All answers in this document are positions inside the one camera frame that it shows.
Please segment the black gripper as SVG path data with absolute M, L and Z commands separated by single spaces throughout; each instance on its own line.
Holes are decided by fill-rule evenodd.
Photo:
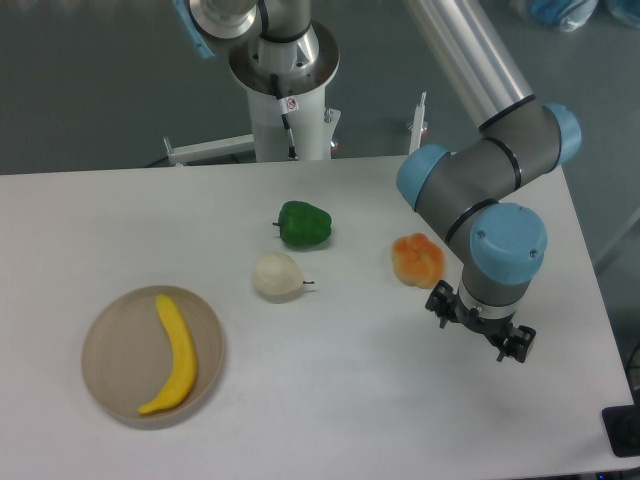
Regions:
M 524 363 L 536 338 L 536 330 L 528 326 L 514 327 L 511 319 L 515 304 L 494 306 L 476 299 L 461 282 L 457 293 L 445 280 L 434 286 L 425 304 L 427 311 L 439 319 L 439 327 L 450 322 L 464 325 L 468 330 L 481 334 L 492 345 L 499 345 L 497 361 L 511 358 Z

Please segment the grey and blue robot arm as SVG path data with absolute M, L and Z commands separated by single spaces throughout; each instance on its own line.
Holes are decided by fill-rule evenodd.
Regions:
M 250 103 L 262 162 L 330 156 L 335 123 L 322 102 L 339 52 L 307 1 L 187 1 L 186 25 L 204 49 L 228 53 Z M 457 287 L 439 281 L 426 307 L 442 324 L 484 336 L 501 357 L 524 361 L 535 331 L 512 322 L 547 245 L 543 221 L 508 196 L 579 150 L 575 115 L 539 103 L 476 1 L 407 5 L 481 133 L 458 152 L 415 146 L 396 185 L 461 261 Z

